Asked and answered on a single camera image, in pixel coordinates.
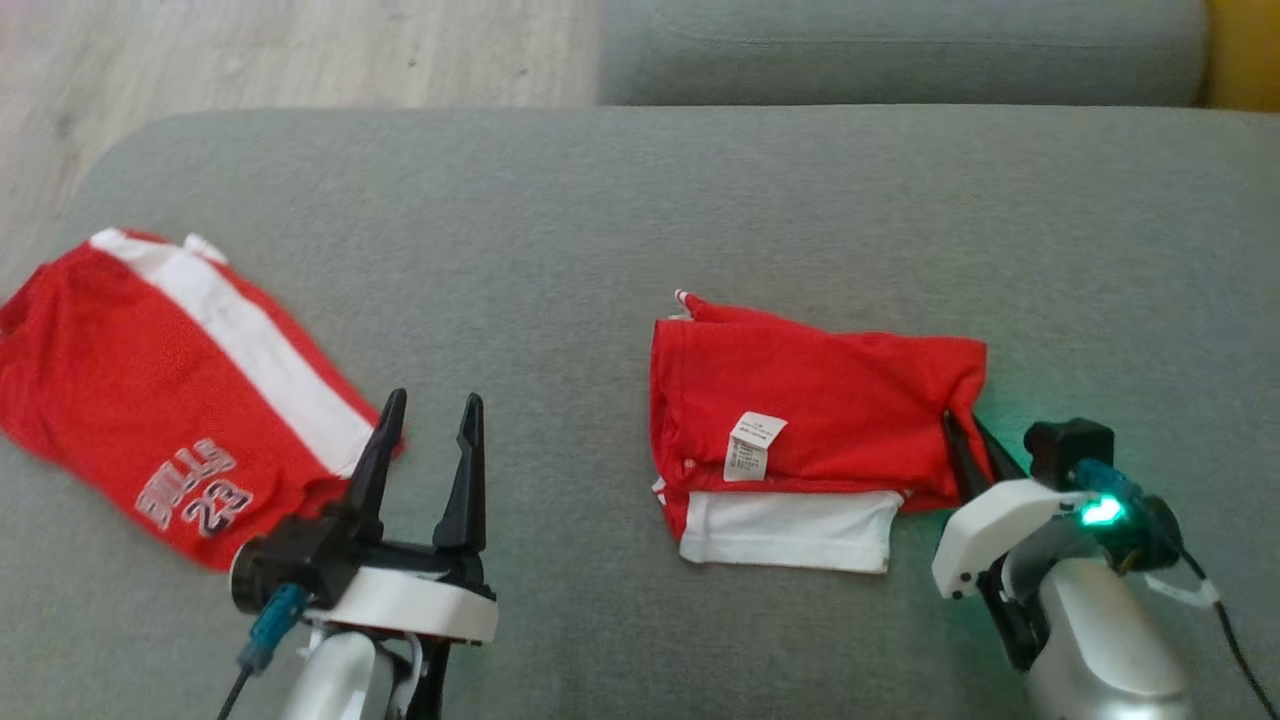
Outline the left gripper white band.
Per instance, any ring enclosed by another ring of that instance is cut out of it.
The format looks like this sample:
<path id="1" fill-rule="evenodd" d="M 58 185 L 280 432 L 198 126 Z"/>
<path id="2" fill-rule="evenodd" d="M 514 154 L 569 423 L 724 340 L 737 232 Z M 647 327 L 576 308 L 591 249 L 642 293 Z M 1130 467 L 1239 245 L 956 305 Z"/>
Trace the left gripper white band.
<path id="1" fill-rule="evenodd" d="M 393 389 L 349 478 L 352 538 L 383 538 L 387 474 L 403 439 L 408 393 Z M 431 543 L 438 553 L 486 548 L 483 398 L 470 393 L 456 437 L 460 461 Z M 493 642 L 499 609 L 458 573 L 361 568 L 332 609 L 310 609 L 303 666 L 306 719 L 440 719 L 451 650 Z"/>

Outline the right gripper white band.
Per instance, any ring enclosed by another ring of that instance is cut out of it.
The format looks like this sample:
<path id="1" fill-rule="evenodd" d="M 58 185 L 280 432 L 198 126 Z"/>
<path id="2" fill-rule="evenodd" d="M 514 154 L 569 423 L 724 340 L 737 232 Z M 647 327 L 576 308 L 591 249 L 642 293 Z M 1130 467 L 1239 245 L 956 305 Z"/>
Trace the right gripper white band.
<path id="1" fill-rule="evenodd" d="M 974 423 L 987 473 L 960 420 L 950 410 L 942 415 L 957 496 L 968 503 L 946 521 L 931 573 L 943 598 L 982 600 L 1009 662 L 1025 673 L 1048 639 L 1041 583 L 1059 561 L 1085 543 L 1080 512 L 1096 496 L 1055 491 L 1027 478 L 1027 470 L 986 424 L 980 419 Z"/>

